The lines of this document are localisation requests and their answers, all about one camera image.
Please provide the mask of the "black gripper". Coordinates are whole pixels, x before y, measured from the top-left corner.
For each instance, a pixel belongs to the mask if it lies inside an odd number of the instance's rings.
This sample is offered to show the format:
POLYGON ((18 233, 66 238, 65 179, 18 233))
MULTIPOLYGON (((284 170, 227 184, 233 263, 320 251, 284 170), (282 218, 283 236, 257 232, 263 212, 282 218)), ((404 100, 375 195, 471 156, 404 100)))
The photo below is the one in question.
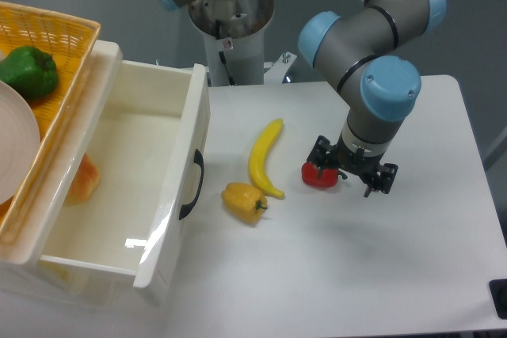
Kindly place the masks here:
POLYGON ((307 156, 309 162, 317 170, 317 178, 321 178, 325 170, 339 168, 363 179, 367 185, 364 198, 372 192, 388 194, 395 181, 398 166, 393 163, 380 164, 381 156, 367 156, 366 150, 352 152, 339 140, 335 146, 323 135, 317 140, 307 156))

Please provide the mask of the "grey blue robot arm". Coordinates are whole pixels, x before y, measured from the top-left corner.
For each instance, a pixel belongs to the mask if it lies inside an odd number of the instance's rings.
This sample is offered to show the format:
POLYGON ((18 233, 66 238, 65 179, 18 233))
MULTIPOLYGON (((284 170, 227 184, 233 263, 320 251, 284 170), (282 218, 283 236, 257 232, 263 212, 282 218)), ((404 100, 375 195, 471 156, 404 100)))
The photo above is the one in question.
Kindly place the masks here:
MULTIPOLYGON (((264 32, 273 0, 159 0, 168 10, 186 8, 204 39, 213 85, 265 82, 264 32)), ((333 12, 312 17, 298 39, 299 52, 349 106, 336 143, 319 137, 302 166, 303 181, 331 188, 348 175, 367 192, 388 193, 398 168, 382 157, 411 113, 421 77, 394 56, 401 44, 438 26, 447 0, 362 0, 344 19, 333 12)))

